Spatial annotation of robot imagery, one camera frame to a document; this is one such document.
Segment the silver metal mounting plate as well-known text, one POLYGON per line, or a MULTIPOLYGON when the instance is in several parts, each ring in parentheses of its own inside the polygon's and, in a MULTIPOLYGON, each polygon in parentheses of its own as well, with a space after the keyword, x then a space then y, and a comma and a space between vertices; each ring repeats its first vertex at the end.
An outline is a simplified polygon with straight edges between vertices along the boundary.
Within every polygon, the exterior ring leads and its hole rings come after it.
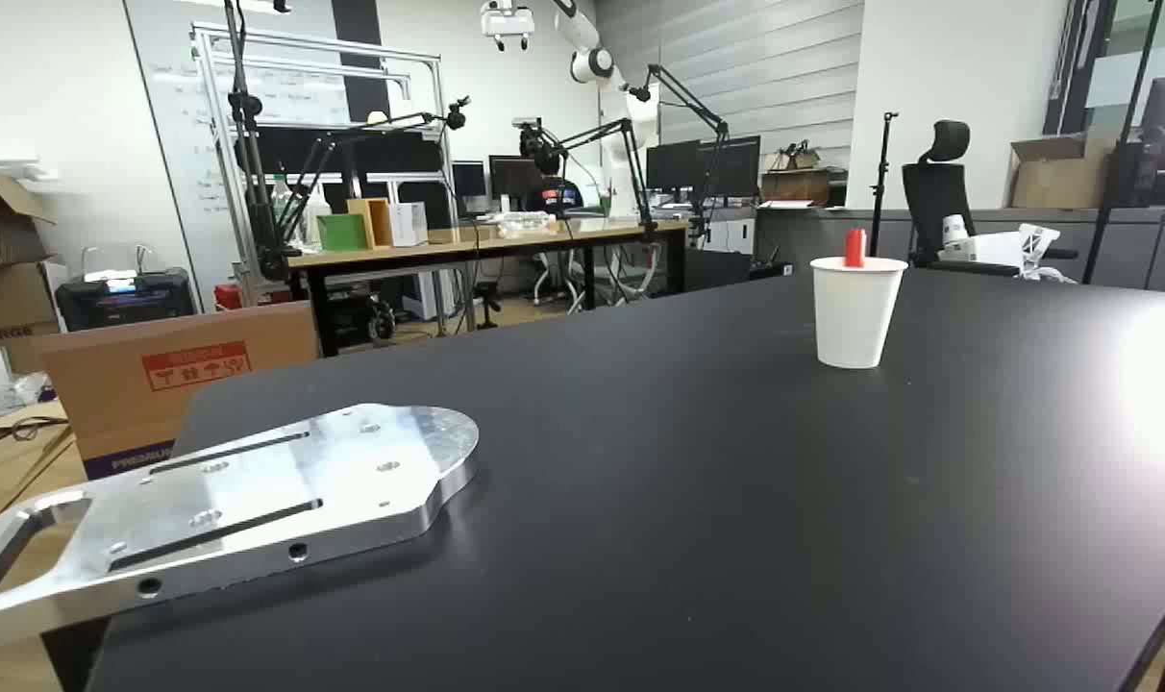
POLYGON ((471 482, 457 408, 350 405, 0 510, 0 643, 410 542, 471 482))

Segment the black tripod stand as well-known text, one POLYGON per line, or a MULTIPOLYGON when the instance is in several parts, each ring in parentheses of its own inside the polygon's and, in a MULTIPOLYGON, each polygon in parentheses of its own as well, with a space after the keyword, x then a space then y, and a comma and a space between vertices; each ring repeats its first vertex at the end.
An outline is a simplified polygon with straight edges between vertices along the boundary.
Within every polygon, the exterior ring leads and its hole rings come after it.
POLYGON ((235 121, 235 155, 241 170, 241 201, 255 239, 259 273, 264 280, 289 280, 292 233, 302 228, 306 193, 314 189, 317 171, 333 155, 333 137, 317 133, 306 146, 298 179, 289 189, 289 201, 275 205, 274 189, 264 183, 264 157, 260 157, 260 101, 248 92, 244 79, 244 7, 241 0, 223 0, 225 47, 230 47, 230 87, 225 107, 235 121))

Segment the white paper cup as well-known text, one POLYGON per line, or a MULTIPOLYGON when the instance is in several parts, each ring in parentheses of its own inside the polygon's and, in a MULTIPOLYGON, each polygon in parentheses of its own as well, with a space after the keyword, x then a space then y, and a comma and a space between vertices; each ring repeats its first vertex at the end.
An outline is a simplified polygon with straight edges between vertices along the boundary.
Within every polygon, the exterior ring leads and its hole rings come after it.
POLYGON ((899 256, 813 256, 813 357, 829 367, 878 367, 906 265, 899 256))

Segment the black computer monitor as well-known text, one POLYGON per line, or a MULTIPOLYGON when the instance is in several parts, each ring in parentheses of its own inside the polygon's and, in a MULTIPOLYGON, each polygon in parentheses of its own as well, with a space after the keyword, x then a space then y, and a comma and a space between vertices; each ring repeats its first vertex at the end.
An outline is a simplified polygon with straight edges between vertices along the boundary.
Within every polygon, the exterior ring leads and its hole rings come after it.
POLYGON ((646 151, 646 183, 655 193, 690 189, 699 196, 753 196, 762 137, 666 142, 646 151))

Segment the cardboard box on cabinet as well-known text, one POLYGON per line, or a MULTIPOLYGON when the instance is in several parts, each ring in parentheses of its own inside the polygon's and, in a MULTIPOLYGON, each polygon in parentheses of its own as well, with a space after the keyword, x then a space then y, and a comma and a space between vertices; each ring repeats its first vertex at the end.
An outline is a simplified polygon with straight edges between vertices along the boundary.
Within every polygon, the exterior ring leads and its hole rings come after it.
POLYGON ((1094 206, 1107 175, 1111 146, 1088 133, 1019 137, 1011 146, 1011 206, 1026 210, 1080 210, 1094 206))

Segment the stacked cardboard boxes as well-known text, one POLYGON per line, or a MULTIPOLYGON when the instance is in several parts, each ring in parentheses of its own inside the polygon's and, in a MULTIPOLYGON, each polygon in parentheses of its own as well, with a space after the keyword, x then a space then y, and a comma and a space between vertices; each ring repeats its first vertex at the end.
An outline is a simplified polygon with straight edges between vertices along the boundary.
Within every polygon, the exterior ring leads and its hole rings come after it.
POLYGON ((43 220, 44 205, 0 170, 0 333, 52 319, 43 273, 43 220))

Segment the cardboard box with red label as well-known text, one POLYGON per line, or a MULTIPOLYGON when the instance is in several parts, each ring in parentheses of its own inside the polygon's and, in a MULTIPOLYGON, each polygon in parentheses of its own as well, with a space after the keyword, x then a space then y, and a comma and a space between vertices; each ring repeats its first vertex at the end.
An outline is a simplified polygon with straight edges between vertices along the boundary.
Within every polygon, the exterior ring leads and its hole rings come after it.
POLYGON ((119 321, 33 342, 88 478, 169 455, 192 396, 214 382, 306 366, 317 333, 306 305, 119 321))

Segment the green box on desk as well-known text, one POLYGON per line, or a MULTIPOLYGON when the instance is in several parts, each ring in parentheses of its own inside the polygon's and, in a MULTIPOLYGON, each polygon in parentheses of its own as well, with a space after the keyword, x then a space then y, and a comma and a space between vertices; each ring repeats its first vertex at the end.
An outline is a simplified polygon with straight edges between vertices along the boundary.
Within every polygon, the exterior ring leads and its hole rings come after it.
POLYGON ((317 246, 323 248, 364 248, 364 220, 360 216, 317 216, 317 246))

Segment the wooden workbench desk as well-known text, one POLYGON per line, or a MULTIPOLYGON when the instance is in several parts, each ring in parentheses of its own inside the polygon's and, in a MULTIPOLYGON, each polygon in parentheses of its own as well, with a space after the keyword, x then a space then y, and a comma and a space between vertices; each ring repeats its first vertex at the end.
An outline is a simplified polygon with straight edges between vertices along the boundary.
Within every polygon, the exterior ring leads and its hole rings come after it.
POLYGON ((634 220, 581 220, 553 224, 551 232, 507 239, 491 224, 429 232, 425 246, 375 246, 375 248, 339 248, 339 253, 298 253, 289 262, 292 294, 311 305, 317 353, 333 357, 342 342, 333 338, 333 307, 326 283, 333 275, 379 275, 379 273, 429 273, 464 262, 491 262, 507 253, 551 253, 575 248, 583 283, 597 283, 597 248, 624 242, 658 242, 666 253, 666 289, 679 292, 684 275, 684 220, 660 220, 640 228, 634 220))

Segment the red marker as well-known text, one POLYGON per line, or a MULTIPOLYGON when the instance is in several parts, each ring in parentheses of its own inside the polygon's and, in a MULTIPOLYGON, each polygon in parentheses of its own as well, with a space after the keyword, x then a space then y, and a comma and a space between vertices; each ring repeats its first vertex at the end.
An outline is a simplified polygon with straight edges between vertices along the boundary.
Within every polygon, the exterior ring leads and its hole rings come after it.
POLYGON ((843 265, 862 268, 867 256, 867 233, 866 232, 844 232, 843 239, 843 265))

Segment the black office chair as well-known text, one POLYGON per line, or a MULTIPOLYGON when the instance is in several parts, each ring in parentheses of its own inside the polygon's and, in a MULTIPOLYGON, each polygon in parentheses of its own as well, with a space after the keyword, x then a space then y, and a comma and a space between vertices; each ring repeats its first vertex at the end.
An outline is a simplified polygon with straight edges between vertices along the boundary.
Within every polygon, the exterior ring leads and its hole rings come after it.
POLYGON ((902 170, 902 201, 910 216, 910 262, 934 265, 944 220, 972 224, 966 193, 966 155, 972 130, 960 120, 939 120, 929 146, 902 170))

